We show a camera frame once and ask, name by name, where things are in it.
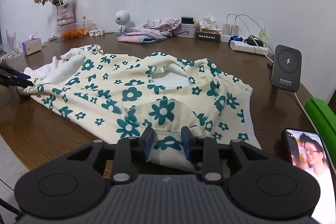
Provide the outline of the cream teal floral garment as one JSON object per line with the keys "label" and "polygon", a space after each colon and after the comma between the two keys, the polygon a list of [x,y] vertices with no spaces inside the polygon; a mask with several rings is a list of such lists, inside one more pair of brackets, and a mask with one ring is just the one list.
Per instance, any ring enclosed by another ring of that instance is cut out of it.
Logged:
{"label": "cream teal floral garment", "polygon": [[220,144],[237,139],[258,146],[250,114],[252,88],[209,59],[190,61],[164,52],[141,59],[104,53],[90,44],[50,64],[26,68],[32,85],[19,88],[56,114],[109,144],[154,130],[149,161],[191,172],[181,129]]}

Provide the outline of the purple tissue box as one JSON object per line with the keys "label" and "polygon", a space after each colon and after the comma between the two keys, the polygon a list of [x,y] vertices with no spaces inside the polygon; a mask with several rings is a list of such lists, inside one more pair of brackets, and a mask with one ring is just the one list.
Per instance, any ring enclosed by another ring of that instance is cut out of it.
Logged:
{"label": "purple tissue box", "polygon": [[22,51],[25,56],[32,55],[42,50],[42,41],[40,38],[36,38],[35,34],[31,34],[29,38],[22,42]]}

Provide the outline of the black smartphone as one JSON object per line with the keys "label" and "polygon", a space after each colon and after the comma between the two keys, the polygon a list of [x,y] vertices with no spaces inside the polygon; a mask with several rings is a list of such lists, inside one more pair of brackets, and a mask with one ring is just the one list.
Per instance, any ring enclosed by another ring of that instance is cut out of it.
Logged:
{"label": "black smartphone", "polygon": [[335,223],[335,193],[331,169],[321,137],[315,132],[287,128],[282,133],[289,161],[319,183],[320,198],[312,217],[319,223]]}

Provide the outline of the clear box of oranges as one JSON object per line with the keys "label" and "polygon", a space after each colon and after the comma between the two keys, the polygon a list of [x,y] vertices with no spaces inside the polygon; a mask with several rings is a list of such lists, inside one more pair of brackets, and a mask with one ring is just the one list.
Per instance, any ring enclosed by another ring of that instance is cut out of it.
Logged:
{"label": "clear box of oranges", "polygon": [[66,24],[59,27],[60,37],[65,40],[80,38],[88,35],[91,27],[92,23],[85,21]]}

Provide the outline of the pink knitted vase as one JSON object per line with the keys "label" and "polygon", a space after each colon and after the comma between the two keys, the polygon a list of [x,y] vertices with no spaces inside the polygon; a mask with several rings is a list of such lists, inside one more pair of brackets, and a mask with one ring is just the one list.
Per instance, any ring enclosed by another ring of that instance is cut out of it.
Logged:
{"label": "pink knitted vase", "polygon": [[56,7],[57,25],[64,26],[76,22],[74,5],[72,3],[64,3]]}

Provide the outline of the green plastic object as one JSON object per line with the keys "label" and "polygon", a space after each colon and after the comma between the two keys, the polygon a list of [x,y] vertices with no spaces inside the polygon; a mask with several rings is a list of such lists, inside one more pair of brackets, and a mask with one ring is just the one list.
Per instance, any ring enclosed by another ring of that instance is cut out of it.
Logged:
{"label": "green plastic object", "polygon": [[305,110],[322,137],[331,160],[335,165],[335,114],[324,100],[318,98],[311,98],[307,101]]}

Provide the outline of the white small power strip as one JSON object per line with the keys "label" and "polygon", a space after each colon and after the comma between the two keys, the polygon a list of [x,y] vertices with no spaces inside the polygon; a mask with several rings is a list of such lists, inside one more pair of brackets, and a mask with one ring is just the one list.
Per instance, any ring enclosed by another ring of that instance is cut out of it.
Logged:
{"label": "white small power strip", "polygon": [[105,30],[90,30],[89,31],[89,36],[94,37],[94,36],[104,36],[105,35]]}

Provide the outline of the white round robot toy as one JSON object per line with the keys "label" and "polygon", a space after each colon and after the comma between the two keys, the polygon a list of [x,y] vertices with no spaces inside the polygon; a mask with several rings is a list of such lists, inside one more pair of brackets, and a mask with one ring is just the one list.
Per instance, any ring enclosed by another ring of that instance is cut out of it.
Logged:
{"label": "white round robot toy", "polygon": [[130,31],[130,13],[126,10],[120,10],[115,14],[115,22],[118,24],[118,34],[123,35]]}

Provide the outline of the pink blue folded garment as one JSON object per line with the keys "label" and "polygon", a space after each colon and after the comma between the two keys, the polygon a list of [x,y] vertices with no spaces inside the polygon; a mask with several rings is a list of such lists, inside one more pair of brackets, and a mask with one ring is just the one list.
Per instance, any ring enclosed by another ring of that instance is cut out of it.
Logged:
{"label": "pink blue folded garment", "polygon": [[125,33],[119,36],[117,39],[119,42],[149,44],[149,43],[167,40],[167,37],[156,35],[150,32],[136,31],[136,32]]}

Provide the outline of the small green bottle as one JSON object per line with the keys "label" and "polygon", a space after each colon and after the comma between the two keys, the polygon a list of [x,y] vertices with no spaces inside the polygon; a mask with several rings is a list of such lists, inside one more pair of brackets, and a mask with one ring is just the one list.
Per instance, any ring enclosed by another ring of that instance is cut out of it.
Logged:
{"label": "small green bottle", "polygon": [[266,29],[265,28],[261,28],[259,32],[259,40],[265,43],[265,40],[266,40]]}

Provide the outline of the pink floral folded garment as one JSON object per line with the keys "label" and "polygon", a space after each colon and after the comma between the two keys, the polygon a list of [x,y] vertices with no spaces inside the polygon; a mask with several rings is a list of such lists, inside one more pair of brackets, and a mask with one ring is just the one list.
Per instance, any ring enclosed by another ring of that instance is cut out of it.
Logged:
{"label": "pink floral folded garment", "polygon": [[160,36],[170,37],[173,31],[181,25],[181,20],[175,17],[163,18],[155,20],[147,20],[142,27],[149,30],[154,30]]}

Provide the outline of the white charger adapters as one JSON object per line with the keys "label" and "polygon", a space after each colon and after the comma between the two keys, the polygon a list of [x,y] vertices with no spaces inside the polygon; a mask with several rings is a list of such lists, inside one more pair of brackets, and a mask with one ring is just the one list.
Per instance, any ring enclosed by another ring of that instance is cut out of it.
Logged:
{"label": "white charger adapters", "polygon": [[238,36],[239,26],[236,24],[223,24],[223,35],[225,36]]}

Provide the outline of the white tin box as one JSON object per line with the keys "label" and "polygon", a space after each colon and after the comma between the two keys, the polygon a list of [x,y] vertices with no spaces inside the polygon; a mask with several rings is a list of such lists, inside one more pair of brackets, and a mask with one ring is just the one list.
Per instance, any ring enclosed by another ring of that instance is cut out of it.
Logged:
{"label": "white tin box", "polygon": [[181,30],[178,33],[178,36],[184,37],[184,38],[195,38],[196,32],[198,29],[197,24],[181,24]]}

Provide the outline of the black charger block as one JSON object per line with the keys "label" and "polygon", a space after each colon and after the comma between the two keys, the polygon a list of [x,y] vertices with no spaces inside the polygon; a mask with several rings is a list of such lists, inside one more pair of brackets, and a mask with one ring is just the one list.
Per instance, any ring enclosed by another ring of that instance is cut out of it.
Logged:
{"label": "black charger block", "polygon": [[193,17],[190,17],[190,16],[182,16],[181,24],[194,24],[194,19]]}

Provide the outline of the grey wireless charger stand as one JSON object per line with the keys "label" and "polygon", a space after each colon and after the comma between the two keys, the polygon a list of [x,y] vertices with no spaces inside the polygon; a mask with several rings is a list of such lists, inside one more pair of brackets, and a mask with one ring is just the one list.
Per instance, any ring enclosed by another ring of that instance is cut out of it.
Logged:
{"label": "grey wireless charger stand", "polygon": [[301,81],[302,54],[299,50],[278,45],[275,49],[271,84],[282,90],[295,93]]}

